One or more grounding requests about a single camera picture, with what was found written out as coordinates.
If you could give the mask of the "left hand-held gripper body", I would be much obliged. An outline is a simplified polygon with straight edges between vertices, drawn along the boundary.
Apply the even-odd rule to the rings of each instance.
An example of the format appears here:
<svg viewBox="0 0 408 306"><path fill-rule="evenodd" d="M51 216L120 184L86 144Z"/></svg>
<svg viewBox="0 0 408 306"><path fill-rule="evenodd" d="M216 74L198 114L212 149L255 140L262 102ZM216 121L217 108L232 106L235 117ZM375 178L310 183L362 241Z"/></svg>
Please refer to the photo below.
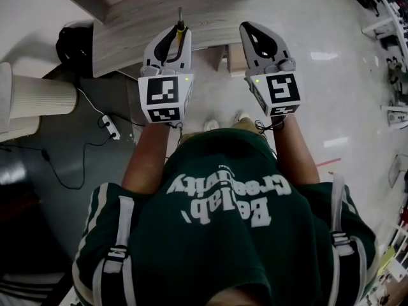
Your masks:
<svg viewBox="0 0 408 306"><path fill-rule="evenodd" d="M194 73L143 66L138 79L140 104L149 123L183 121L193 93Z"/></svg>

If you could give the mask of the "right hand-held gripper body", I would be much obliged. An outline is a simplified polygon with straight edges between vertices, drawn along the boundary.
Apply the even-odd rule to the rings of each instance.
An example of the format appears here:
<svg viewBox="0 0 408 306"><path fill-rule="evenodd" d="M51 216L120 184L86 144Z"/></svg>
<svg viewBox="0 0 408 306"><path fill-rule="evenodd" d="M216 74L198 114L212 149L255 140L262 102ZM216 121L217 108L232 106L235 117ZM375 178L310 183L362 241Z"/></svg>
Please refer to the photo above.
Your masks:
<svg viewBox="0 0 408 306"><path fill-rule="evenodd" d="M278 62L245 72L249 90L267 117L295 113L302 103L302 88L295 68L293 62Z"/></svg>

